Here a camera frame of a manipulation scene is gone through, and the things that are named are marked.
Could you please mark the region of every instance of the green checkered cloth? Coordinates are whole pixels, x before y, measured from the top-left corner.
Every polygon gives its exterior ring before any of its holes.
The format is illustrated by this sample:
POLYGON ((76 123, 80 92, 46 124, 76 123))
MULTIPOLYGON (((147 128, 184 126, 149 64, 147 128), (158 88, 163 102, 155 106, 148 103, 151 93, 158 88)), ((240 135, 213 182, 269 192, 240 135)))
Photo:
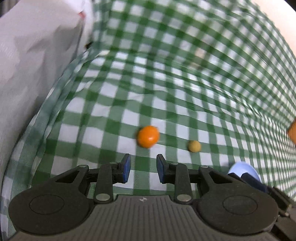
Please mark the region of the green checkered cloth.
POLYGON ((1 197, 4 239, 15 232, 7 208, 17 193, 125 153, 132 156, 129 181, 113 185, 115 194, 172 194, 173 185, 159 182, 161 153, 222 172, 246 162, 262 182, 296 197, 296 148, 286 134, 296 116, 295 57, 257 6, 101 0, 94 8, 94 44, 58 80, 11 156, 1 197), (136 144, 146 125, 160 132, 150 149, 136 144), (188 152, 188 140, 198 140, 201 152, 188 152))

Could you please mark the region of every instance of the light blue object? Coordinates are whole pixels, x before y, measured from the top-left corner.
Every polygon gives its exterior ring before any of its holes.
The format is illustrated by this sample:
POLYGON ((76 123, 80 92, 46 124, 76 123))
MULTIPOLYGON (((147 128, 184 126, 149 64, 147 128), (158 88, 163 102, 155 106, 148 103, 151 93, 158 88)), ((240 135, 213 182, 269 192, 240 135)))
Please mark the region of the light blue object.
POLYGON ((261 182, 261 178, 258 175, 257 171, 254 167, 252 167, 250 164, 245 162, 237 162, 235 163, 229 170, 229 173, 235 173, 239 177, 241 177, 244 173, 249 173, 252 177, 256 178, 259 182, 261 182))

